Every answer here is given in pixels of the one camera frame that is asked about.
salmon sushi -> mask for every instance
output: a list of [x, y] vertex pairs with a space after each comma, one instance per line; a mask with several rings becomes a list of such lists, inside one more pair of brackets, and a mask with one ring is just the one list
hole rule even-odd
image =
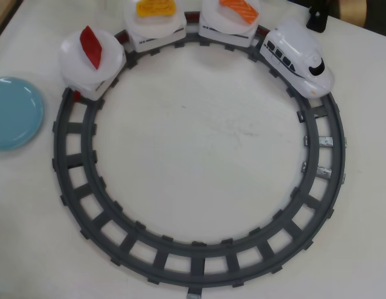
[[258, 12], [244, 0], [220, 0], [221, 5], [237, 12], [248, 24], [252, 24], [258, 17]]

circular train track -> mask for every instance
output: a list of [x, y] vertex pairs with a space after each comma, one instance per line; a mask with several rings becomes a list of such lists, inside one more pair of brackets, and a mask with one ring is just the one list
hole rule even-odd
[[[188, 23], [198, 22], [196, 13], [187, 12], [186, 16]], [[308, 99], [302, 97], [276, 69], [269, 65], [259, 53], [262, 44], [260, 33], [263, 30], [265, 29], [262, 27], [258, 29], [258, 45], [249, 48], [206, 39], [197, 33], [188, 33], [184, 39], [166, 45], [166, 47], [173, 45], [177, 48], [183, 47], [187, 42], [197, 42], [200, 46], [209, 46], [211, 43], [215, 43], [224, 45], [226, 50], [241, 51], [252, 61], [260, 61], [267, 65], [274, 77], [280, 77], [287, 85], [286, 91], [289, 96], [294, 98], [299, 105], [300, 111], [297, 112], [297, 116], [299, 122], [306, 126], [307, 136], [305, 136], [304, 142], [309, 148], [306, 161], [303, 161], [302, 165], [303, 179], [292, 190], [291, 200], [286, 208], [277, 212], [271, 223], [265, 227], [252, 230], [246, 237], [238, 240], [224, 240], [220, 244], [204, 244], [202, 242], [184, 244], [173, 240], [171, 237], [151, 233], [146, 230], [144, 224], [131, 220], [122, 212], [121, 205], [113, 201], [107, 194], [104, 180], [99, 176], [95, 167], [97, 156], [92, 146], [93, 136], [96, 131], [95, 117], [97, 112], [103, 108], [105, 93], [97, 101], [81, 97], [79, 103], [86, 105], [83, 122], [71, 123], [69, 120], [74, 106], [74, 92], [67, 88], [62, 96], [57, 120], [54, 123], [54, 159], [52, 164], [62, 191], [60, 198], [79, 223], [82, 235], [100, 247], [115, 265], [123, 265], [147, 277], [148, 281], [152, 283], [159, 284], [163, 282], [188, 287], [190, 298], [199, 298], [202, 288], [225, 285], [240, 287], [247, 280], [280, 271], [282, 265], [289, 259], [301, 250], [307, 250], [312, 245], [314, 236], [325, 221], [331, 217], [341, 184], [344, 183], [345, 137], [337, 104], [330, 93], [321, 98], [321, 106], [312, 108]], [[116, 37], [121, 43], [128, 39], [127, 33], [124, 31]], [[142, 53], [126, 52], [127, 63], [120, 74], [126, 69], [133, 68], [139, 58], [147, 54], [155, 55], [157, 53], [160, 53], [160, 48]], [[114, 88], [117, 82], [118, 79], [116, 78], [110, 88]], [[328, 119], [332, 136], [319, 136], [316, 125], [316, 118], [319, 117]], [[66, 141], [68, 134], [81, 135], [81, 153], [67, 155]], [[332, 151], [332, 170], [318, 166], [320, 147], [328, 147]], [[84, 169], [87, 183], [74, 188], [69, 169], [77, 167]], [[309, 195], [315, 177], [328, 181], [322, 199], [316, 199]], [[103, 208], [101, 214], [94, 219], [87, 215], [80, 204], [82, 198], [91, 194], [95, 196]], [[301, 229], [292, 220], [302, 205], [314, 210], [314, 216], [304, 229]], [[101, 233], [101, 229], [110, 221], [114, 221], [127, 233], [126, 238], [120, 245], [113, 243]], [[281, 251], [274, 253], [268, 240], [282, 229], [292, 237], [292, 242]], [[143, 242], [157, 250], [152, 264], [129, 254], [136, 241]], [[254, 247], [257, 247], [262, 255], [262, 261], [246, 268], [240, 268], [237, 253]], [[169, 254], [189, 257], [191, 259], [190, 273], [165, 269]], [[205, 259], [210, 257], [224, 257], [228, 271], [205, 274]]]

white plate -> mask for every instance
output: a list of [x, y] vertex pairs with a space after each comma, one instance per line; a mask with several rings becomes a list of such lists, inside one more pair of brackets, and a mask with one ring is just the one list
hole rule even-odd
[[99, 83], [112, 77], [122, 64], [123, 50], [117, 39], [103, 30], [93, 30], [103, 51], [98, 70], [87, 58], [80, 43], [77, 31], [62, 42], [59, 51], [60, 67], [63, 76], [78, 83]]
[[136, 4], [139, 0], [125, 0], [124, 18], [128, 30], [149, 39], [160, 39], [174, 33], [183, 24], [184, 13], [181, 2], [175, 0], [176, 13], [165, 17], [138, 17]]
[[[260, 13], [259, 0], [246, 0]], [[208, 24], [217, 31], [227, 34], [241, 34], [258, 26], [259, 16], [250, 25], [235, 11], [223, 6], [219, 0], [203, 0], [203, 15]]]

train window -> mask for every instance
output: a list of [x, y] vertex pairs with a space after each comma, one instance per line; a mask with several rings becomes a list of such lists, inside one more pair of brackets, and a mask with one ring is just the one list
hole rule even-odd
[[275, 46], [274, 46], [274, 44], [270, 40], [268, 41], [268, 47], [269, 47], [269, 49], [274, 51]]
[[279, 49], [277, 49], [276, 50], [276, 55], [277, 55], [277, 57], [281, 58], [282, 57], [282, 52]]
[[318, 66], [318, 67], [309, 67], [309, 71], [311, 72], [311, 74], [313, 76], [318, 76], [318, 75], [320, 75], [321, 73], [324, 72], [325, 68], [326, 67], [325, 67], [323, 59], [322, 59], [322, 63], [320, 64], [320, 66]]
[[291, 61], [290, 61], [286, 56], [284, 56], [284, 58], [282, 59], [282, 61], [283, 61], [287, 66], [289, 66], [290, 63], [291, 63]]

black object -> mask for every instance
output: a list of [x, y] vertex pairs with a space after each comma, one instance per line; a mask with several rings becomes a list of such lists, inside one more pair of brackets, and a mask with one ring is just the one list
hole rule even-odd
[[[171, 237], [158, 236], [146, 230], [145, 225], [139, 221], [133, 221], [122, 212], [122, 207], [113, 201], [105, 190], [104, 180], [99, 176], [95, 163], [97, 155], [93, 150], [92, 139], [95, 135], [96, 125], [94, 123], [98, 110], [103, 108], [104, 95], [97, 101], [82, 97], [75, 104], [74, 92], [67, 88], [62, 96], [57, 120], [54, 123], [54, 159], [52, 165], [57, 174], [62, 191], [61, 200], [74, 215], [81, 228], [81, 233], [86, 239], [91, 239], [111, 259], [115, 265], [124, 265], [127, 268], [148, 278], [152, 283], [170, 283], [188, 287], [188, 298], [201, 297], [202, 288], [220, 287], [231, 285], [240, 287], [245, 281], [262, 276], [267, 273], [276, 273], [282, 269], [289, 259], [299, 253], [302, 249], [308, 249], [313, 237], [319, 229], [330, 218], [333, 206], [337, 199], [339, 189], [344, 177], [345, 165], [345, 137], [339, 110], [331, 94], [321, 98], [323, 106], [321, 109], [312, 108], [308, 99], [302, 97], [291, 84], [259, 53], [262, 41], [256, 47], [242, 48], [228, 45], [215, 40], [207, 39], [196, 33], [173, 43], [175, 47], [182, 47], [187, 42], [196, 42], [200, 45], [221, 44], [228, 50], [236, 49], [245, 53], [251, 60], [260, 60], [267, 65], [274, 75], [277, 75], [287, 85], [290, 97], [294, 97], [300, 107], [298, 112], [299, 121], [304, 123], [307, 130], [308, 156], [305, 163], [304, 177], [301, 183], [291, 193], [291, 201], [287, 207], [280, 210], [273, 217], [273, 221], [267, 226], [252, 230], [242, 239], [228, 239], [220, 244], [204, 244], [192, 242], [184, 244], [174, 241]], [[137, 65], [137, 60], [145, 55], [158, 53], [158, 51], [147, 51], [142, 53], [126, 52], [127, 63], [121, 73]], [[86, 105], [86, 112], [82, 123], [70, 123], [70, 114], [74, 105]], [[332, 150], [332, 173], [324, 197], [320, 201], [309, 195], [314, 183], [319, 162], [319, 134], [317, 131], [316, 117], [327, 117], [329, 120], [333, 138]], [[81, 153], [67, 156], [66, 142], [67, 134], [81, 135]], [[69, 174], [70, 168], [83, 167], [87, 183], [74, 189]], [[93, 194], [103, 208], [103, 212], [95, 219], [90, 219], [80, 204], [80, 200]], [[298, 227], [292, 218], [297, 214], [302, 205], [307, 205], [315, 210], [310, 223], [304, 229]], [[109, 221], [119, 225], [127, 236], [117, 246], [104, 234], [101, 228]], [[268, 243], [268, 239], [284, 229], [291, 237], [292, 242], [281, 251], [274, 253]], [[129, 254], [136, 241], [141, 241], [157, 250], [153, 264], [144, 262]], [[257, 247], [263, 260], [255, 265], [241, 268], [239, 266], [237, 253]], [[190, 273], [180, 273], [164, 269], [169, 254], [181, 255], [191, 259]], [[226, 273], [205, 274], [205, 259], [209, 257], [224, 257], [228, 266]]]
[[386, 0], [367, 1], [364, 28], [386, 36]]
[[274, 51], [275, 46], [274, 46], [274, 44], [270, 40], [268, 41], [268, 47], [269, 47], [269, 49]]
[[277, 55], [277, 57], [281, 58], [282, 57], [282, 52], [279, 49], [277, 49], [276, 50], [276, 55]]
[[309, 9], [311, 16], [306, 24], [308, 29], [319, 33], [325, 31], [330, 11], [328, 2], [329, 0], [313, 0], [313, 6]]
[[290, 63], [291, 63], [291, 61], [290, 61], [286, 56], [283, 57], [282, 61], [283, 61], [287, 66], [289, 66]]
[[309, 71], [311, 72], [311, 74], [313, 76], [319, 76], [319, 75], [323, 74], [325, 69], [326, 69], [326, 66], [324, 65], [323, 59], [318, 67], [309, 67]]

